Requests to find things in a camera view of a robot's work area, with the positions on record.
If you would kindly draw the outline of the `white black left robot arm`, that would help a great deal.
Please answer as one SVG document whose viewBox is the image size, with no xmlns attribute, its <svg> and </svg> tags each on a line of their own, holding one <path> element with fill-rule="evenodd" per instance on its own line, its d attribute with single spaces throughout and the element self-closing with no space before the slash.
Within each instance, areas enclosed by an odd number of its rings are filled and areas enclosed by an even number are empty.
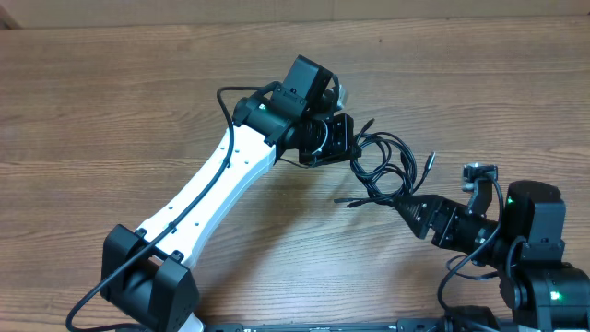
<svg viewBox="0 0 590 332">
<path fill-rule="evenodd" d="M 357 155 L 347 93 L 336 74 L 298 56 L 285 79 L 244 88 L 216 150 L 185 187 L 135 230 L 103 243 L 100 296 L 131 322 L 115 331 L 199 331 L 192 273 L 208 239 L 243 193 L 285 151 L 314 168 Z"/>
</svg>

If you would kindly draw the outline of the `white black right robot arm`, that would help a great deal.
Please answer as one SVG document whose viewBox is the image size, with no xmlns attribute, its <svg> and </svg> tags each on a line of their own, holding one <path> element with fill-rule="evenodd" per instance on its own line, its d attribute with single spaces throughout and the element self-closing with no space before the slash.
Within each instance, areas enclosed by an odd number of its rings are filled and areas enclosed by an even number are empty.
<svg viewBox="0 0 590 332">
<path fill-rule="evenodd" d="M 463 205 L 443 196 L 399 196 L 393 206 L 415 235 L 465 254 L 438 286 L 437 297 L 469 262 L 494 268 L 513 323 L 538 331 L 589 327 L 589 277 L 563 259 L 566 204 L 551 184 L 517 181 L 504 194 L 477 179 Z"/>
</svg>

